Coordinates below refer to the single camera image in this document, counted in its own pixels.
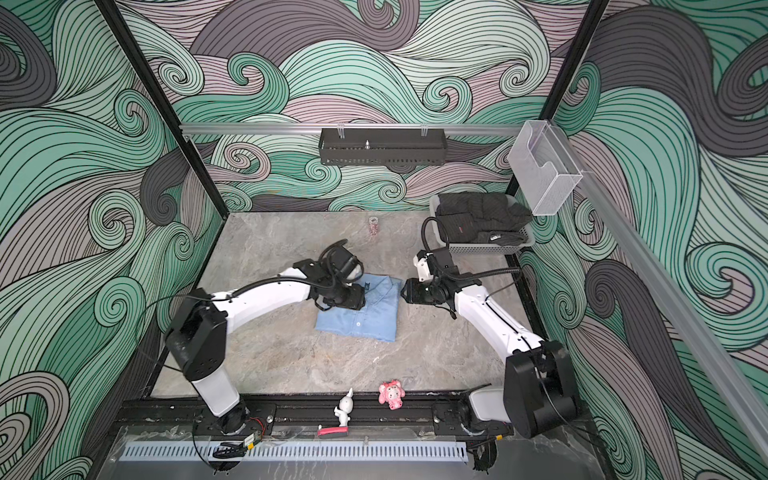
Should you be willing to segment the pink pig toy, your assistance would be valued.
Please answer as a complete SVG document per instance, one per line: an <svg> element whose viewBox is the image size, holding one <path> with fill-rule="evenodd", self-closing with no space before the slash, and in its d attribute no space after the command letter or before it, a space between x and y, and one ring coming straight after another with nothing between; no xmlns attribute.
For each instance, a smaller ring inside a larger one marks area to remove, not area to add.
<svg viewBox="0 0 768 480"><path fill-rule="evenodd" d="M379 385L378 402L387 405L390 410L398 410L403 406L406 392L399 380L391 380Z"/></svg>

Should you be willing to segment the black corner frame post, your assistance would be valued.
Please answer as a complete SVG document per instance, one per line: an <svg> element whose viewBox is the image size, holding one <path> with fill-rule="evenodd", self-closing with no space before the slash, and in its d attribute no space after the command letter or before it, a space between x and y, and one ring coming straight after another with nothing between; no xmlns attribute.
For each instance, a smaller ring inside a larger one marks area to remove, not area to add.
<svg viewBox="0 0 768 480"><path fill-rule="evenodd" d="M218 189L216 188L214 181L209 175L206 164L203 162L195 144L183 135L181 131L181 123L175 110L163 92L156 76L153 74L149 62L145 58L138 42L131 33L124 17L119 11L116 2L112 0L95 0L94 3L99 9L102 17L104 18L107 26L110 28L123 53L136 72L139 80L146 88L150 99L157 108L159 115L163 119L165 125L169 128L173 139L178 144L182 152L182 155L189 163L191 169L197 176L198 180L201 182L208 197L213 202L213 205L216 208L219 216L223 220L226 220L229 216L229 209L225 205L225 202L221 197Z"/></svg>

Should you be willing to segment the clear plastic wall bin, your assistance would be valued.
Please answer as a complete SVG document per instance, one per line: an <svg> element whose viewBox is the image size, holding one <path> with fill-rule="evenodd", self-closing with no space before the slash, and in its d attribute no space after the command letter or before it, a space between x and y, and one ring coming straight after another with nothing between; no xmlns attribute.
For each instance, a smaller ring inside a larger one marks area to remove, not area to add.
<svg viewBox="0 0 768 480"><path fill-rule="evenodd" d="M583 178L569 138L546 120L526 121L507 159L534 216L556 215Z"/></svg>

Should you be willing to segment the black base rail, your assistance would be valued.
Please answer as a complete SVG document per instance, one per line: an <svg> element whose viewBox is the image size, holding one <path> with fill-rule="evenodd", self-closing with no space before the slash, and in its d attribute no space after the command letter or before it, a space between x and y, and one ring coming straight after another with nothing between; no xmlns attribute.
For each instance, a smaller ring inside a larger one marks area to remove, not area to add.
<svg viewBox="0 0 768 480"><path fill-rule="evenodd" d="M313 435L323 427L338 423L333 410L338 394L245 394L245 412L227 419L216 418L204 402L196 398L144 399L127 401L119 410L117 422L133 426L189 426L197 434L217 439L244 437L259 433L276 438L297 428ZM519 433L526 438L558 428L578 418L577 404L571 399L547 395L543 407L525 427L513 420L482 420L472 411L469 394L457 391L416 391L406 395L403 406L391 410L378 402L376 393L356 393L349 428L405 428L416 433L457 439L486 439Z"/></svg>

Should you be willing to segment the small pink patterned cup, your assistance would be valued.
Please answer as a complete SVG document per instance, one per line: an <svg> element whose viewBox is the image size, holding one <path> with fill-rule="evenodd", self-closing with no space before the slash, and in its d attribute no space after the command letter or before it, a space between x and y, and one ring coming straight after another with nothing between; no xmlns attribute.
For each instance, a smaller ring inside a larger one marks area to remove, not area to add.
<svg viewBox="0 0 768 480"><path fill-rule="evenodd" d="M370 217L368 219L368 228L371 236L377 236L379 233L379 219L377 217Z"/></svg>

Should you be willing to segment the pink flat stick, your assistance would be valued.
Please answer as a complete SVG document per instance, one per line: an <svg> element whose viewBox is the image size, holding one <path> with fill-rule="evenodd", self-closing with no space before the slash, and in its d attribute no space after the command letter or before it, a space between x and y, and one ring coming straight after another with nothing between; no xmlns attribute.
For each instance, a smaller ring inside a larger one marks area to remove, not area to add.
<svg viewBox="0 0 768 480"><path fill-rule="evenodd" d="M317 431L317 436L323 439L340 438L348 435L347 426L325 427Z"/></svg>

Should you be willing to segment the white figurine toy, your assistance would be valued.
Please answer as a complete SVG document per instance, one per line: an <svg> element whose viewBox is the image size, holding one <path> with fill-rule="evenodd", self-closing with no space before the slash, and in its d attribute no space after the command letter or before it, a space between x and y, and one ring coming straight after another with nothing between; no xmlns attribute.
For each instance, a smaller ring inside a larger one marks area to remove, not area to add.
<svg viewBox="0 0 768 480"><path fill-rule="evenodd" d="M334 416L339 422L339 426L347 428L350 420L350 414L354 408L354 390L350 388L348 392L339 400L338 405L334 408Z"/></svg>

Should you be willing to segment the aluminium back rail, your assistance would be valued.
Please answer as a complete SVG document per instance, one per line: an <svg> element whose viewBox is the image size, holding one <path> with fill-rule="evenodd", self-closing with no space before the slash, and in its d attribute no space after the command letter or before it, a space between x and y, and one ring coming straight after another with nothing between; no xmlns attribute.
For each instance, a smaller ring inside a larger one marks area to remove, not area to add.
<svg viewBox="0 0 768 480"><path fill-rule="evenodd" d="M402 123L246 123L246 122L195 122L179 126L186 136L193 135L319 135L323 129L336 130L344 135L352 129L374 130L443 130L447 136L493 136L517 135L521 125L496 124L402 124Z"/></svg>

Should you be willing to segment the black right corner post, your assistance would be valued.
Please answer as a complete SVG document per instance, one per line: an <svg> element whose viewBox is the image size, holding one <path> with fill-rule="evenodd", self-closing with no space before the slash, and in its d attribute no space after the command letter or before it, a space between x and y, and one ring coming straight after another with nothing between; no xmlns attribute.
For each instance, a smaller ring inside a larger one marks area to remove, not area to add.
<svg viewBox="0 0 768 480"><path fill-rule="evenodd" d="M522 3L547 41L549 70L532 93L507 102L508 123L518 126L525 120L555 120L609 5L608 1Z"/></svg>

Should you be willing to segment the aluminium right rail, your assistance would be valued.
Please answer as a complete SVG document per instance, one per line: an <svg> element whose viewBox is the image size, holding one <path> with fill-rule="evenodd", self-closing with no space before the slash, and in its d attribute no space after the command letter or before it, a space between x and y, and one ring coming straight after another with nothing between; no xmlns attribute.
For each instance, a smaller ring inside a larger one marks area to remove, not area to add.
<svg viewBox="0 0 768 480"><path fill-rule="evenodd" d="M756 452L766 460L767 405L638 233L640 223L636 215L640 209L633 204L629 181L621 178L606 186L601 170L580 155L563 129L554 124L549 128L555 144L564 151L562 156L581 173L579 185L585 196L614 235L661 313L671 321Z"/></svg>

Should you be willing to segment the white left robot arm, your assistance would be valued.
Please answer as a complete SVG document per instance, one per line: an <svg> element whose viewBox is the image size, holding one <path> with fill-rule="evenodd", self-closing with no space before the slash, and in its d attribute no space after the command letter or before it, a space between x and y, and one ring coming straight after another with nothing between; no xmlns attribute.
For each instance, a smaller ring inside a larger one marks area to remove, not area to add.
<svg viewBox="0 0 768 480"><path fill-rule="evenodd" d="M309 300L320 311L359 311L365 306L364 287L357 283L364 264L346 243L337 241L316 259L299 260L275 276L234 290L208 293L198 288L185 296L165 334L165 346L222 434L242 432L249 418L224 366L230 334L282 307Z"/></svg>

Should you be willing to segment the black perforated wall tray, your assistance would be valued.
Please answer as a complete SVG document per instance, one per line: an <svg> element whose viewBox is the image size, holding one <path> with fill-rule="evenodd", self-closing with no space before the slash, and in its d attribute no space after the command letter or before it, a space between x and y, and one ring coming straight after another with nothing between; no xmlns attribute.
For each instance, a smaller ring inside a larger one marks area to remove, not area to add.
<svg viewBox="0 0 768 480"><path fill-rule="evenodd" d="M329 166L415 167L442 165L448 142L443 130L352 129L340 135L323 129L318 149L321 162Z"/></svg>

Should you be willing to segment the aluminium rail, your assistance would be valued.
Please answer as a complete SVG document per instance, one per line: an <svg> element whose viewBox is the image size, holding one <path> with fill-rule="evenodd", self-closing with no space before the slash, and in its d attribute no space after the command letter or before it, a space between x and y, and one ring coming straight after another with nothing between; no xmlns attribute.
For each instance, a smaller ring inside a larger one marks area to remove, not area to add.
<svg viewBox="0 0 768 480"><path fill-rule="evenodd" d="M195 122L179 126L186 136L193 135L319 135L323 129L336 130L344 135L352 129L374 130L443 130L447 136L493 136L517 135L521 125L496 124L402 124L402 123L246 123L246 122Z"/></svg>
<svg viewBox="0 0 768 480"><path fill-rule="evenodd" d="M562 156L581 173L579 185L585 196L614 235L661 313L671 321L756 452L766 460L767 405L638 233L640 223L636 215L640 209L633 204L629 181L621 178L606 186L601 170L580 155L563 129L554 124L549 128L555 144L564 151Z"/></svg>

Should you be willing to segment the light blue long sleeve shirt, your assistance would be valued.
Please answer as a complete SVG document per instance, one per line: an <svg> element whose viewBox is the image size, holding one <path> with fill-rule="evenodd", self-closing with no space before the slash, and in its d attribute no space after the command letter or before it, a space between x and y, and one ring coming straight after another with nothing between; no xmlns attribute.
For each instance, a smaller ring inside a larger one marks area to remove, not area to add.
<svg viewBox="0 0 768 480"><path fill-rule="evenodd" d="M345 337L394 342L402 281L390 276L364 274L356 284L364 290L363 308L320 311L315 329Z"/></svg>

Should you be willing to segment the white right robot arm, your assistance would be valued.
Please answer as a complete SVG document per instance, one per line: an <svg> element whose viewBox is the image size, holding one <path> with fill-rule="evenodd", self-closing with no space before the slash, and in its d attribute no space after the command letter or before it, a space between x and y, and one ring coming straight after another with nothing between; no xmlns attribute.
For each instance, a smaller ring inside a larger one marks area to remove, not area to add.
<svg viewBox="0 0 768 480"><path fill-rule="evenodd" d="M526 438L575 420L580 397L567 349L526 328L482 283L484 278L512 275L516 270L460 272L448 245L430 247L426 231L431 223L443 229L434 216L422 223L422 249L413 260L417 276L405 282L401 297L408 304L434 306L448 311L454 319L469 321L504 361L500 387L484 386L468 394L470 417L508 424Z"/></svg>

